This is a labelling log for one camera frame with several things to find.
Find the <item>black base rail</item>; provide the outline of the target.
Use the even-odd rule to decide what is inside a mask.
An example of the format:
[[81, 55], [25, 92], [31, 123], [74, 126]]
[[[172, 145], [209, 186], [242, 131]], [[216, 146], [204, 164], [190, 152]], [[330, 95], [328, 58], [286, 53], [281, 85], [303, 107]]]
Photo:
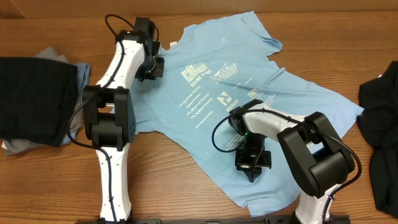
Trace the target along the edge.
[[[102, 224], [102, 223], [113, 223], [102, 220], [95, 220], [90, 222], [75, 222], [76, 224]], [[289, 224], [289, 223], [300, 223], [298, 220], [294, 220], [293, 215], [266, 215], [263, 218], [227, 218], [219, 220], [161, 220], [158, 218], [154, 219], [140, 219], [140, 220], [128, 220], [128, 224]], [[332, 215], [331, 220], [326, 223], [330, 224], [351, 224], [350, 217], [348, 215]]]

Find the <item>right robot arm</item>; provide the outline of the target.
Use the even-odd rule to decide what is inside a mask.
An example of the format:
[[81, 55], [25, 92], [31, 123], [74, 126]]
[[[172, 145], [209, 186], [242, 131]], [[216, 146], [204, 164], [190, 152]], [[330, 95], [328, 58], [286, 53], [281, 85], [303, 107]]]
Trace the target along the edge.
[[354, 171], [354, 159], [328, 118], [321, 112], [298, 116], [252, 100], [229, 112], [229, 125], [243, 137], [235, 147], [235, 166], [250, 182], [270, 168], [265, 140], [279, 143], [297, 185], [298, 207], [291, 216], [269, 216], [265, 223], [350, 223], [347, 215], [329, 213], [334, 194]]

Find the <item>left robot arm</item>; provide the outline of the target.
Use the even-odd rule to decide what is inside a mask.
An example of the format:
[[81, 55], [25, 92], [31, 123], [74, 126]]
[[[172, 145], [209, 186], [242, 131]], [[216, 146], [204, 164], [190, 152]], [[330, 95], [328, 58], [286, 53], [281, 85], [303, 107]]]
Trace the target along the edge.
[[158, 56], [158, 28], [150, 19], [136, 18], [131, 30], [115, 35], [115, 44], [104, 76], [82, 92], [85, 133], [101, 171], [102, 205], [97, 223], [132, 222], [127, 157], [136, 134], [136, 117], [129, 90], [134, 80], [156, 80], [164, 71], [164, 59]]

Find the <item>light blue printed t-shirt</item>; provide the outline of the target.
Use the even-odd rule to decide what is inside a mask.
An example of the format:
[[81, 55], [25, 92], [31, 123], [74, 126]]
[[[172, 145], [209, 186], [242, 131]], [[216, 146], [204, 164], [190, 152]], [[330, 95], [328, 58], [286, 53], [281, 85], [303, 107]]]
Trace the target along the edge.
[[209, 178], [252, 217], [290, 205], [300, 193], [279, 143], [267, 139], [272, 167], [250, 182], [235, 167], [241, 136], [225, 121], [253, 99], [279, 111], [319, 111], [343, 136], [362, 108], [337, 92], [297, 77], [270, 60], [282, 49], [254, 12], [213, 19], [184, 29], [161, 50], [164, 75], [134, 82], [132, 103], [140, 133], [158, 131], [186, 149]]

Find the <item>black t-shirt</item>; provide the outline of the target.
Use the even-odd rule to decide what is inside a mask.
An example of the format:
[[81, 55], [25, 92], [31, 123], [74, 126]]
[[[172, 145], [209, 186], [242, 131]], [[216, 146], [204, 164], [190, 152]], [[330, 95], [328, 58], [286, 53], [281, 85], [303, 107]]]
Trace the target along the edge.
[[375, 207], [397, 217], [397, 62], [379, 77], [359, 87], [364, 111], [356, 122], [373, 148], [369, 175]]

